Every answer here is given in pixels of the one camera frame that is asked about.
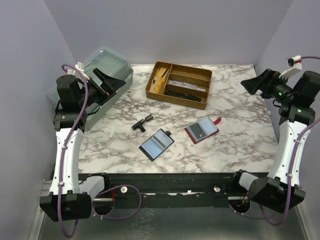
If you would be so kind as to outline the red leather card holder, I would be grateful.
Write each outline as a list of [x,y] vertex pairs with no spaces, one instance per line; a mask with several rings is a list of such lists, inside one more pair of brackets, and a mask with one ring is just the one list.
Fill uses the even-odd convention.
[[219,124],[221,120],[221,117],[218,117],[215,121],[212,121],[212,119],[207,116],[185,127],[184,130],[191,138],[192,142],[198,144],[219,132],[217,124]]

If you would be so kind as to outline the black leather card holder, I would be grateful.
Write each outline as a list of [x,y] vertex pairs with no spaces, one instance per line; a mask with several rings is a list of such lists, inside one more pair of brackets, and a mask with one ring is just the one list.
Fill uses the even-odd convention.
[[170,131],[159,129],[139,146],[142,153],[150,160],[154,161],[164,151],[166,151],[175,141],[171,137]]

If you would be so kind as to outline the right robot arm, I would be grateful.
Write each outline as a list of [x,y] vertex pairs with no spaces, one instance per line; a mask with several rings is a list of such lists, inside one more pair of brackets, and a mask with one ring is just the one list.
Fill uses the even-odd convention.
[[241,82],[249,94],[260,91],[263,99],[280,103],[280,134],[268,175],[258,178],[240,170],[238,184],[247,190],[250,201],[281,214],[305,199],[306,193],[300,189],[300,163],[310,127],[315,122],[316,113],[311,104],[320,91],[320,75],[305,71],[294,87],[289,87],[287,81],[279,72],[268,68],[259,76]]

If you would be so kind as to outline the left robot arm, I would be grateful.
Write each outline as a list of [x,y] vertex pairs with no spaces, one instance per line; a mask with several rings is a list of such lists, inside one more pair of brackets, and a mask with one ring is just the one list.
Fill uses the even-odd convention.
[[56,80],[58,105],[53,125],[57,151],[52,183],[47,196],[39,200],[40,208],[54,222],[89,218],[93,199],[109,186],[105,173],[93,174],[79,181],[79,159],[82,139],[92,104],[102,107],[111,100],[126,81],[106,75],[98,68],[95,81],[83,71],[71,71]]

